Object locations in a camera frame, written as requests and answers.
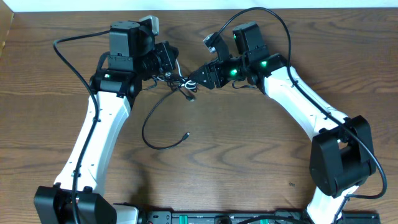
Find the robotic arm link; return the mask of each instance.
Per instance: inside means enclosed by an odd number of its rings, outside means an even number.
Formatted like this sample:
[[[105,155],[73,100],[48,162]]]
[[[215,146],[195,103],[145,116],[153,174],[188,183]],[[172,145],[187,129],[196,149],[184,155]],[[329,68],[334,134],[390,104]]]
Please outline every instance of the robotic arm link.
[[[91,97],[83,127],[73,151],[53,187],[40,186],[34,204],[42,223],[123,223],[123,224],[245,224],[277,223],[380,223],[377,214],[350,215],[344,204],[376,166],[386,179],[373,153],[369,123],[362,117],[349,118],[318,96],[290,66],[290,35],[282,19],[266,9],[284,25],[289,38],[289,57],[270,55],[255,22],[233,29],[239,57],[232,57],[220,34],[238,15],[203,42],[217,58],[189,76],[191,82],[209,89],[221,88],[230,81],[247,80],[263,94],[276,100],[298,122],[312,141],[310,174],[317,188],[304,213],[259,214],[172,213],[150,211],[146,214],[129,204],[110,205],[104,198],[109,160],[118,134],[128,118],[142,81],[157,78],[176,69],[178,49],[168,42],[155,44],[159,20],[147,16],[139,22],[115,22],[109,31],[110,51],[105,52],[95,74],[86,84]],[[78,72],[60,55],[64,62]],[[108,68],[102,68],[105,59]],[[347,143],[340,149],[339,142]]]

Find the black cable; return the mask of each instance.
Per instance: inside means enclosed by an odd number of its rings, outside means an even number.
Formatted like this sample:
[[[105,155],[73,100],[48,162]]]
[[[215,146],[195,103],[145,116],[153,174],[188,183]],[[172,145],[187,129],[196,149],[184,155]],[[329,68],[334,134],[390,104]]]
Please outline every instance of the black cable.
[[[175,147],[175,146],[178,146],[181,142],[183,142],[184,140],[186,140],[186,139],[189,137],[189,135],[190,135],[190,133],[187,132],[187,133],[185,133],[185,134],[182,136],[181,140],[179,140],[178,142],[172,144],[171,146],[165,146],[165,147],[157,147],[157,146],[151,145],[151,144],[145,139],[145,136],[144,136],[145,125],[146,125],[146,123],[147,123],[149,117],[150,117],[150,116],[152,115],[152,113],[155,111],[156,107],[158,107],[167,97],[169,97],[171,94],[175,93],[177,90],[179,90],[179,87],[176,87],[176,88],[175,88],[174,90],[172,90],[170,93],[168,93],[168,94],[166,94],[165,96],[163,96],[163,98],[160,99],[160,100],[155,104],[155,106],[151,109],[151,111],[149,112],[147,118],[146,118],[145,121],[144,121],[144,124],[142,125],[142,131],[141,131],[142,140],[143,140],[144,143],[145,143],[148,147],[150,147],[150,148],[153,148],[153,149],[156,149],[156,150],[171,149],[171,148],[173,148],[173,147]]]
[[[346,205],[347,201],[349,201],[349,197],[344,196],[344,200],[341,203],[340,207],[338,208],[338,210],[337,210],[337,212],[335,214],[335,217],[333,218],[333,223],[332,224],[336,224],[337,223],[338,215],[343,211],[343,208]]]
[[[162,80],[162,81],[164,81],[164,82],[166,82],[166,84],[167,84],[167,86],[168,87],[170,87],[170,89],[173,91],[174,90],[174,88],[177,88],[177,90],[179,90],[180,91],[180,93],[188,100],[188,101],[195,101],[195,97],[193,96],[193,95],[190,95],[190,96],[188,96],[186,93],[184,93],[182,90],[181,90],[181,86],[184,84],[184,85],[187,85],[187,83],[188,83],[188,81],[189,81],[190,79],[189,78],[182,78],[180,75],[177,75],[177,74],[175,74],[175,73],[170,73],[170,75],[168,75],[168,76],[165,76],[164,77],[164,80]],[[188,90],[191,90],[192,92],[194,92],[194,93],[196,93],[196,91],[194,91],[194,90],[196,90],[196,85],[192,85],[192,86],[194,86],[195,87],[195,89],[188,89]]]
[[[245,221],[238,222],[238,224],[249,224],[249,223],[260,221],[260,220],[280,220],[280,221],[286,221],[286,222],[297,223],[297,224],[310,224],[309,222],[296,220],[293,218],[275,216],[275,215],[260,215],[256,218],[249,218]]]
[[[151,90],[151,89],[153,89],[153,88],[155,88],[156,86],[157,86],[157,79],[156,79],[156,77],[154,77],[153,78],[154,79],[154,84],[153,85],[151,85],[151,86],[148,86],[147,88],[145,88],[145,89],[142,89],[142,90]]]
[[[290,211],[288,211],[288,210],[276,210],[276,211],[274,212],[274,215],[276,216],[278,212],[286,212],[286,213],[289,213],[289,215],[290,215],[291,217],[294,218],[294,215],[293,215]]]
[[[373,155],[373,153],[369,150],[369,148],[365,145],[365,143],[363,143],[362,140],[360,140],[359,137],[357,137],[357,135],[355,135],[354,132],[352,132],[350,130],[350,128],[347,128],[343,123],[341,123],[340,121],[338,121],[335,117],[333,117],[331,115],[331,113],[327,112],[325,109],[323,109],[322,106],[320,106],[314,99],[312,99],[310,96],[307,95],[306,92],[304,92],[304,90],[301,89],[301,87],[299,86],[299,81],[294,80],[293,76],[290,72],[290,57],[291,57],[291,53],[292,53],[292,41],[290,39],[290,33],[289,30],[285,24],[285,22],[282,20],[282,18],[280,18],[276,13],[272,12],[269,9],[266,9],[264,7],[252,7],[249,9],[245,9],[237,14],[235,14],[233,17],[231,17],[229,19],[229,21],[216,33],[216,35],[214,36],[213,40],[215,40],[223,31],[224,29],[228,26],[229,23],[231,23],[235,18],[237,18],[238,16],[240,16],[241,14],[244,14],[245,12],[249,12],[249,11],[253,11],[253,10],[262,10],[262,11],[266,11],[269,14],[273,15],[276,19],[279,20],[279,22],[283,25],[286,35],[287,35],[287,39],[289,42],[289,52],[288,52],[288,57],[287,57],[287,63],[286,63],[286,69],[287,69],[287,74],[289,76],[290,81],[293,83],[293,86],[297,88],[297,90],[309,101],[311,102],[316,108],[318,108],[318,110],[321,111],[321,113],[323,113],[326,116],[326,119],[329,118],[331,119],[333,122],[335,122],[338,126],[340,126],[341,128],[343,128],[355,141],[358,142],[358,144],[362,145],[362,147],[364,147],[365,151],[369,154],[369,156],[371,157],[371,159],[374,161],[374,163],[376,164],[377,169],[379,170],[381,179],[382,179],[382,190],[380,191],[380,193],[378,193],[377,195],[355,195],[355,194],[349,194],[346,197],[347,198],[362,198],[362,199],[377,199],[377,198],[381,198],[387,191],[387,177],[386,174],[384,173],[384,170],[382,169],[379,161],[376,159],[376,157]]]
[[[78,158],[77,163],[76,163],[76,168],[73,171],[72,211],[73,211],[73,218],[74,218],[76,224],[80,224],[80,219],[79,219],[79,214],[78,214],[78,207],[77,207],[77,202],[76,202],[76,188],[77,188],[78,176],[80,174],[81,161],[83,160],[83,156],[85,155],[87,145],[90,142],[91,136],[93,135],[95,126],[96,126],[96,124],[98,122],[98,116],[100,114],[100,111],[98,109],[97,100],[96,100],[96,98],[94,96],[94,93],[90,89],[90,86],[87,84],[86,80],[82,77],[82,75],[80,75],[80,73],[59,52],[57,44],[62,43],[62,42],[66,42],[66,41],[70,41],[70,40],[78,40],[78,39],[83,39],[83,38],[87,38],[87,37],[95,37],[95,36],[99,36],[99,35],[103,35],[103,34],[107,34],[107,33],[109,33],[108,30],[107,31],[103,31],[103,32],[98,32],[98,33],[95,33],[95,34],[87,34],[87,35],[80,35],[80,36],[76,36],[76,37],[69,37],[69,38],[59,39],[59,40],[54,41],[54,43],[53,43],[53,48],[54,48],[55,53],[57,53],[57,55],[61,58],[61,60],[70,68],[70,70],[72,70],[76,74],[76,76],[80,79],[82,84],[86,87],[88,93],[91,96],[91,99],[93,100],[94,108],[95,108],[95,115],[94,115],[94,118],[93,118],[93,124],[91,125],[90,131],[88,132],[88,135],[87,135],[87,138],[86,138],[86,141],[85,141],[85,143],[83,145],[83,148],[81,149],[79,158]]]
[[[234,80],[234,81],[232,82],[232,88],[234,88],[235,90],[238,90],[238,89],[240,89],[240,88],[257,88],[257,87],[252,86],[252,85],[243,85],[243,86],[240,86],[240,87],[236,87],[236,86],[235,86],[235,82],[240,82],[240,81],[244,81],[244,80]]]
[[[109,55],[110,53],[111,53],[111,52],[104,52],[104,53],[99,57],[98,64],[97,64],[97,71],[102,69],[102,66],[104,65],[105,59],[108,57],[108,55]]]

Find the loose cable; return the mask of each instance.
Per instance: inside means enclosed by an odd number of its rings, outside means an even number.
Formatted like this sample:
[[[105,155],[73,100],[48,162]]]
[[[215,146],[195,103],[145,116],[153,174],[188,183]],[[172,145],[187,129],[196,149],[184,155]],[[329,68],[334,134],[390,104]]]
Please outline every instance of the loose cable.
[[[173,93],[175,93],[177,90],[180,90],[180,89],[179,89],[178,87],[176,87],[176,88],[175,88],[174,90],[172,90],[170,93],[168,93],[168,94],[166,94],[165,96],[163,96],[162,99],[160,99],[160,100],[155,104],[155,106],[151,109],[151,111],[149,112],[147,118],[146,118],[145,121],[144,121],[144,124],[142,125],[142,130],[141,130],[142,140],[144,141],[144,143],[145,143],[148,147],[150,147],[150,148],[152,148],[152,149],[156,149],[156,150],[171,149],[171,148],[173,148],[173,147],[175,147],[175,146],[178,146],[181,142],[183,142],[184,140],[186,140],[186,139],[189,137],[189,135],[190,135],[190,133],[187,132],[187,133],[185,133],[185,134],[182,136],[182,138],[181,138],[178,142],[176,142],[176,143],[174,143],[174,144],[172,144],[172,145],[170,145],[170,146],[165,146],[165,147],[158,147],[158,146],[153,146],[153,145],[151,145],[151,144],[146,140],[145,135],[144,135],[145,125],[147,124],[147,121],[148,121],[149,117],[152,115],[152,113],[155,111],[155,109],[156,109],[167,97],[171,96],[171,95],[172,95]]]
[[[147,88],[142,89],[142,90],[151,90],[151,89],[155,88],[155,87],[157,86],[157,78],[154,77],[153,80],[154,80],[154,82],[155,82],[153,85],[148,86]]]
[[[243,85],[243,86],[236,87],[236,86],[235,86],[235,82],[241,82],[241,81],[244,81],[244,80],[234,80],[234,81],[232,82],[232,88],[234,88],[235,90],[238,90],[238,89],[240,89],[240,88],[257,88],[257,87],[252,86],[252,85]]]

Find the table surface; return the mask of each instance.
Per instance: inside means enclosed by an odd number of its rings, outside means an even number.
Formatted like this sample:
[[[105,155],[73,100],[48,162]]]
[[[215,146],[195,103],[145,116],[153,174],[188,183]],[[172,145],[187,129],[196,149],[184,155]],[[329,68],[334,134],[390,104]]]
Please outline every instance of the table surface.
[[[179,48],[184,75],[211,60],[202,40],[237,11],[55,12],[15,15],[0,59],[0,223],[39,222],[33,198],[52,186],[85,118],[88,94],[56,56],[52,42],[99,32],[114,21],[159,17],[160,35]],[[398,9],[275,10],[290,29],[292,65],[323,99],[371,124],[375,154],[389,188],[379,200],[352,199],[346,210],[398,219]],[[263,12],[241,16],[223,37],[237,50],[231,28],[257,21],[272,53],[287,54],[282,26]],[[61,44],[62,54],[88,80],[108,36]],[[141,127],[169,89],[141,92],[109,165],[105,199],[174,210],[270,211],[303,209],[315,185],[308,164],[311,142],[275,101],[258,90],[201,87],[197,100],[175,94],[150,118],[146,135],[156,145],[188,140],[168,151],[148,148]],[[359,194],[381,189],[378,173]]]

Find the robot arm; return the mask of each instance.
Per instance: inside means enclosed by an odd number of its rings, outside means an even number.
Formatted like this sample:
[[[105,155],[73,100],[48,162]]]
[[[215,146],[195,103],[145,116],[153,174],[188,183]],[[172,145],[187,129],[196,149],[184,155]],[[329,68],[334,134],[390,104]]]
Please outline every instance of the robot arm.
[[[251,85],[274,99],[298,122],[312,141],[310,173],[317,185],[313,200],[307,207],[314,223],[330,224],[344,197],[352,194],[375,171],[375,163],[335,122],[328,119],[293,82],[328,114],[356,131],[373,153],[370,126],[362,117],[348,118],[320,98],[290,67],[280,54],[269,55],[259,27],[249,22],[233,29],[240,57],[232,57],[219,35],[211,34],[203,42],[218,57],[194,71],[191,80],[212,89],[221,88],[232,80],[247,79]],[[340,149],[338,143],[348,145]]]
[[[290,71],[294,80],[298,81],[300,87],[306,91],[308,95],[340,122],[345,122],[344,118],[347,118],[347,115],[334,109],[325,100],[320,98],[303,82],[293,67],[290,68]],[[325,128],[330,130],[337,127],[336,123],[330,119],[326,119],[326,116],[292,85],[286,67],[271,72],[271,75],[264,79],[264,91],[269,98],[276,100],[276,102],[285,108],[303,128],[311,141],[314,136],[319,134],[321,129]]]
[[[104,195],[105,178],[109,160],[118,138],[120,129],[130,114],[130,104],[126,97],[117,97],[116,93],[99,91],[95,95],[99,106],[99,122],[97,123],[91,141],[86,149],[81,163],[77,191],[91,187],[93,193]],[[71,190],[73,171],[80,155],[88,131],[94,117],[94,104],[91,97],[88,99],[86,119],[81,128],[73,151],[54,184],[59,183],[61,189]]]
[[[77,214],[82,223],[142,223],[136,207],[125,204],[112,206],[103,195],[116,139],[142,89],[142,81],[176,69],[177,48],[167,41],[155,44],[154,36],[157,34],[159,20],[154,16],[144,17],[139,22],[119,21],[111,25],[110,52],[100,57],[96,72],[90,78],[90,89],[99,107],[99,119],[77,177]],[[104,69],[102,65],[106,58],[108,68]],[[42,223],[73,222],[71,200],[75,167],[94,116],[95,107],[90,97],[86,119],[65,167],[53,187],[40,186],[36,191],[34,204]]]

